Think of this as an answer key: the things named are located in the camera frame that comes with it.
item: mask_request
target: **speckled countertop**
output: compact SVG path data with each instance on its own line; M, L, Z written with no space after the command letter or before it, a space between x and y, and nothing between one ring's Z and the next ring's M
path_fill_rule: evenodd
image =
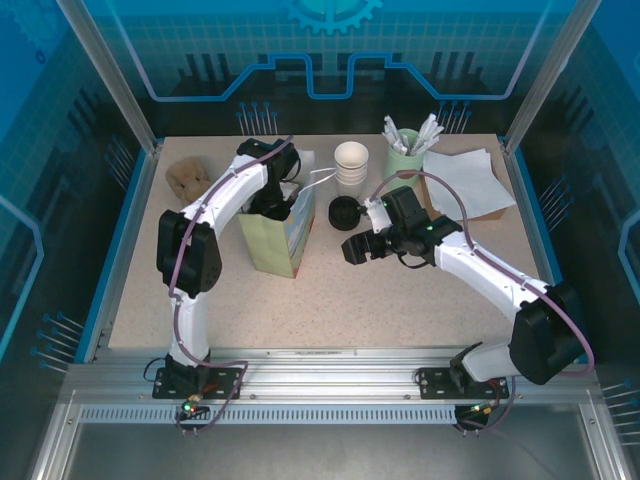
M155 267L157 226L167 209L180 210L165 180L171 164L197 156L212 178L229 165L241 137L170 137L162 156L129 268L109 346L167 347L171 309L167 287ZM382 180L386 143L381 135L298 136L296 148L314 150L316 164L332 166L333 151L355 140L370 152L365 192ZM498 179L512 192L495 135L441 135L433 150L456 154L486 148ZM350 235L329 225L336 196L333 180L317 187L316 220L298 278L255 271L237 218L222 233L223 271L210 292L208 338L212 347L399 347L465 345L511 334L500 312L461 280L438 269L409 270L396 259L353 266L340 245ZM530 275L537 275L517 206L500 220L472 221L473 236L486 248Z

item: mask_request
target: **white paper cup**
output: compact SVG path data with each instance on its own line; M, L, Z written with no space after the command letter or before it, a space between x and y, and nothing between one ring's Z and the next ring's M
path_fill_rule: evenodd
M360 180L364 180L366 176L367 176L366 170L364 172L356 173L356 174L349 174L349 173L342 173L342 172L336 173L336 178L338 178L339 180L360 181Z
M364 189L364 181L356 183L354 185L346 185L338 180L338 195L358 198L362 194L362 190Z
M340 165L338 165L336 163L335 165L336 167L336 171L339 173L346 173L349 175L352 174L356 174L356 173L362 173L362 172L366 172L367 171L367 165L364 164L362 167L358 167L358 168L342 168Z
M366 167L369 150L358 142L344 142L338 145L333 158L338 170L357 170Z

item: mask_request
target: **paper sheet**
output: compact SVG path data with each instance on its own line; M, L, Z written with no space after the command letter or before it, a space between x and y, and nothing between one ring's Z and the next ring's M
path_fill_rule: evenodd
M491 171L491 155L484 149L460 155L428 151L423 169L442 178L456 191L469 218L481 217L516 203ZM427 190L433 208L452 220L462 220L458 203L446 188L428 178Z

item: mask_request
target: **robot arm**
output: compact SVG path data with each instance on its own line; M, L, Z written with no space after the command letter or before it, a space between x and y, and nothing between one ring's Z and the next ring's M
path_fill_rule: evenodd
M451 361L451 376L463 390L470 382L523 375L536 384L544 384L578 358L583 349L562 319L536 294L522 287L527 283L546 292L560 307L576 319L578 300L564 284L554 287L514 269L482 247L470 246L462 228L447 217L431 221L412 189L401 187L376 201L366 201L364 209L372 230L354 235L342 245L345 259L354 265L388 255L409 254L424 259L465 281L491 301L512 322L509 342L477 344ZM483 253L520 283L481 260Z
M182 237L189 222L201 211L191 235L191 243L185 250L174 290L181 303L178 328L182 341L198 359L204 360L209 356L206 292L215 285L222 271L217 239L229 220L254 195L250 213L260 213L274 219L288 214L292 201L283 199L280 181L300 161L300 157L293 144L289 144L265 163L252 165L237 174L236 171L282 143L282 140L278 140L269 145L254 139L247 140L238 148L238 155L227 171L207 192L180 213L167 210L160 218L156 266L162 272L164 283L169 285ZM229 174L234 178L218 186ZM211 191L215 193L207 201ZM172 311L175 311L176 302L177 299L171 299ZM184 355L175 336L169 356L178 365L196 366Z

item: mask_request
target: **black lid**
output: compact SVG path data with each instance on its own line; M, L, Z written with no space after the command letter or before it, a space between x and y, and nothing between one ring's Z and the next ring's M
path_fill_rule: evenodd
M355 198L338 197L329 205L329 223L346 232L360 223L360 204Z

